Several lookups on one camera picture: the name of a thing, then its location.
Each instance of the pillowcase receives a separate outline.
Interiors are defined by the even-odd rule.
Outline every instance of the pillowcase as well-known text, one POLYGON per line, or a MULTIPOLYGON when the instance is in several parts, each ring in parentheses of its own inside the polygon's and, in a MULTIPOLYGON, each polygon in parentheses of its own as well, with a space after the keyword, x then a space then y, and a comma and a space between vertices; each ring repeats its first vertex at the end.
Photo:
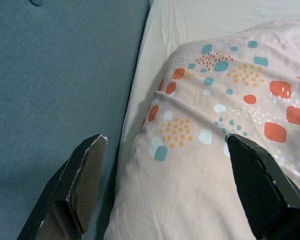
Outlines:
POLYGON ((300 187, 300 20, 180 46, 119 180, 105 239, 255 239, 225 135, 259 143, 300 187))

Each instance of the orange dot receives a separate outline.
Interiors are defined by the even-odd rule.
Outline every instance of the orange dot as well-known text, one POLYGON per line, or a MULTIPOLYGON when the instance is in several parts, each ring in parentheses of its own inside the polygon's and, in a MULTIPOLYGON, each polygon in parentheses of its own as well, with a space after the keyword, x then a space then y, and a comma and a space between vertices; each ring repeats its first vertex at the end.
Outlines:
POLYGON ((185 75, 186 70, 184 68, 177 68, 174 70, 173 79, 182 79, 185 75))
POLYGON ((288 106, 286 108, 286 120, 291 124, 300 125, 300 108, 288 106))
POLYGON ((175 81, 170 82, 170 83, 166 86, 165 93, 166 93, 166 94, 172 94, 173 92, 176 91, 176 88, 177 88, 176 82, 175 82, 175 81))
POLYGON ((292 87, 288 82, 285 81, 272 81, 269 84, 270 92, 276 97, 289 99, 291 96, 292 87))
POLYGON ((148 116, 149 122, 152 122, 152 121, 155 119, 158 110, 159 110, 159 106, 158 106, 158 105, 154 105, 154 106, 151 108, 151 110, 150 110, 150 112, 149 112, 149 116, 148 116))
POLYGON ((257 102, 257 98, 255 95, 245 95, 243 97, 243 101, 245 101, 247 104, 255 104, 257 102))
POLYGON ((272 122, 264 124, 264 135, 267 139, 278 143, 284 143, 287 140, 287 130, 283 126, 272 122))

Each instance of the blue-gray fabric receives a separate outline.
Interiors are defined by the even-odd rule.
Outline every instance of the blue-gray fabric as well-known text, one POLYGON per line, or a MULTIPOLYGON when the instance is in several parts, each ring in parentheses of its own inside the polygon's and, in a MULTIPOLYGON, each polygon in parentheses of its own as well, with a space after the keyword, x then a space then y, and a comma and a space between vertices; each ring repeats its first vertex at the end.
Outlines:
POLYGON ((113 203, 121 129, 149 0, 0 0, 0 240, 16 239, 74 148, 109 139, 85 239, 113 203))

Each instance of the white bed sheet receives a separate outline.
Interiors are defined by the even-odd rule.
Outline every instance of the white bed sheet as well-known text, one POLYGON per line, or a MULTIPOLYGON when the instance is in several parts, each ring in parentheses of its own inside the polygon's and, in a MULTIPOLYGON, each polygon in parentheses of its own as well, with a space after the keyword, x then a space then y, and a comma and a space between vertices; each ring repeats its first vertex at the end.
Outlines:
POLYGON ((122 129, 117 183, 160 82, 181 44, 244 31, 275 18, 300 18, 300 0, 154 0, 146 21, 122 129))

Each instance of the mattress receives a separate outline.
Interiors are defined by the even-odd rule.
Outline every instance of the mattress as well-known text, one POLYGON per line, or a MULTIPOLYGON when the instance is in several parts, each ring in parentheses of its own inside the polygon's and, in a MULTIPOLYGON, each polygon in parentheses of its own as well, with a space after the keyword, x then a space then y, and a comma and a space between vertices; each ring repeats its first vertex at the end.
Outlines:
POLYGON ((171 53, 187 42, 227 36, 278 18, 300 18, 300 0, 154 0, 151 3, 122 129, 117 183, 160 82, 160 71, 171 53))

